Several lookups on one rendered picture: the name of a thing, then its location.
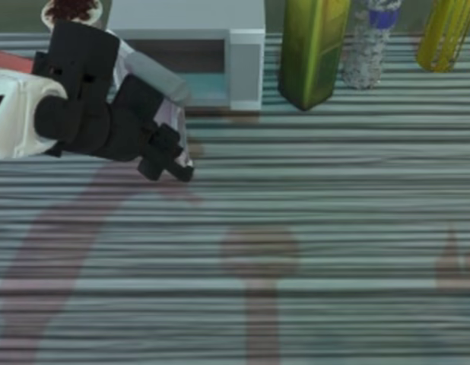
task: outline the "red object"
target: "red object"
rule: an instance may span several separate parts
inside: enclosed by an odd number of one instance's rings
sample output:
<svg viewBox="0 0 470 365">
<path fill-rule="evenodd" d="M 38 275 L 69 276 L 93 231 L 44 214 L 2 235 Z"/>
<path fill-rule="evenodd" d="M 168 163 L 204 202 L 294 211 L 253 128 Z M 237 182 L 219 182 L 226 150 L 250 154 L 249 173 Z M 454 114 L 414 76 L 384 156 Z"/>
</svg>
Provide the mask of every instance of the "red object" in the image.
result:
<svg viewBox="0 0 470 365">
<path fill-rule="evenodd" d="M 0 68 L 30 74 L 32 72 L 32 60 L 0 51 Z"/>
</svg>

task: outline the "green box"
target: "green box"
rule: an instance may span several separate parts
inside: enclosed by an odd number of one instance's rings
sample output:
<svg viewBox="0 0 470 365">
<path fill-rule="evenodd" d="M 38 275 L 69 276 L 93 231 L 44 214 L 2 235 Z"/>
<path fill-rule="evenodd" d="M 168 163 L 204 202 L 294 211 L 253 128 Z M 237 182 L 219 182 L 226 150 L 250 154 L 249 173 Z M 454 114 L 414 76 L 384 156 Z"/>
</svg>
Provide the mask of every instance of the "green box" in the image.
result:
<svg viewBox="0 0 470 365">
<path fill-rule="evenodd" d="M 351 0 L 287 0 L 279 92 L 300 110 L 331 97 Z"/>
</svg>

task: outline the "cup of coffee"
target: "cup of coffee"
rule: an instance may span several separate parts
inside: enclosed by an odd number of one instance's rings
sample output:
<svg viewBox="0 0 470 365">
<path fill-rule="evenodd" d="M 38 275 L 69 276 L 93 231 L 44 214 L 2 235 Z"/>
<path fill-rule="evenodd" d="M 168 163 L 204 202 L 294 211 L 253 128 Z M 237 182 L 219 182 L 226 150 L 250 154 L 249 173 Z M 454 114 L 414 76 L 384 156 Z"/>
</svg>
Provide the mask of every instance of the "cup of coffee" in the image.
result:
<svg viewBox="0 0 470 365">
<path fill-rule="evenodd" d="M 102 15 L 103 5 L 100 0 L 50 0 L 41 11 L 41 20 L 50 31 L 57 20 L 101 28 Z"/>
</svg>

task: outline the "bottle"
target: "bottle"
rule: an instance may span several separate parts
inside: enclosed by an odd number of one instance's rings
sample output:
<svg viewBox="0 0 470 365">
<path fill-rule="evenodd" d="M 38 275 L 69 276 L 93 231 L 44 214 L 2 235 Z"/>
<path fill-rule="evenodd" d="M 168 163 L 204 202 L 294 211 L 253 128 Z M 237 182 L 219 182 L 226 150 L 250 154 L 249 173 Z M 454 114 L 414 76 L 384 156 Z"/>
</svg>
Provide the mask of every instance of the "bottle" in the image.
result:
<svg viewBox="0 0 470 365">
<path fill-rule="evenodd" d="M 347 86 L 370 89 L 379 83 L 384 51 L 401 4 L 402 0 L 358 0 L 354 38 L 343 68 Z"/>
<path fill-rule="evenodd" d="M 333 94 L 351 0 L 286 0 L 279 92 L 300 110 Z"/>
<path fill-rule="evenodd" d="M 428 71 L 448 72 L 470 29 L 470 0 L 434 0 L 416 61 Z"/>
</svg>

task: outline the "brown powder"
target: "brown powder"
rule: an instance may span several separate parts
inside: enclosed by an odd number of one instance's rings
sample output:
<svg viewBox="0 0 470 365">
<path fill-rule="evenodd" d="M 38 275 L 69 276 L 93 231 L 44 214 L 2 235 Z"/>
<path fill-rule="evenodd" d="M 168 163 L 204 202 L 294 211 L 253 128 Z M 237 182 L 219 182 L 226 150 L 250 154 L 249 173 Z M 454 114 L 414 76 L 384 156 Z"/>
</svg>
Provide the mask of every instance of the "brown powder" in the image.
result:
<svg viewBox="0 0 470 365">
<path fill-rule="evenodd" d="M 46 15 L 50 16 L 53 22 L 58 19 L 88 21 L 90 20 L 89 11 L 97 7 L 98 5 L 94 0 L 54 0 Z"/>
</svg>

